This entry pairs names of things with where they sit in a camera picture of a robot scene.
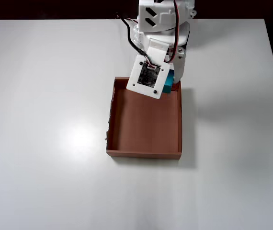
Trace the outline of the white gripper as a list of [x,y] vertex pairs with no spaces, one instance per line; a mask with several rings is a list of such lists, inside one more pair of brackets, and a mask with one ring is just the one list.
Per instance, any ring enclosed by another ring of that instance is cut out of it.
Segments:
[[[179,27],[179,38],[178,38],[178,48],[176,50],[175,58],[173,60],[173,83],[178,83],[183,77],[186,50],[184,47],[188,42],[188,37],[190,33],[190,24],[185,22]],[[170,47],[174,45],[175,39],[175,29],[169,29],[167,31],[161,32],[140,32],[138,25],[133,27],[133,42],[138,47],[144,51],[147,51],[149,47],[150,39],[159,40],[163,43],[169,44]]]

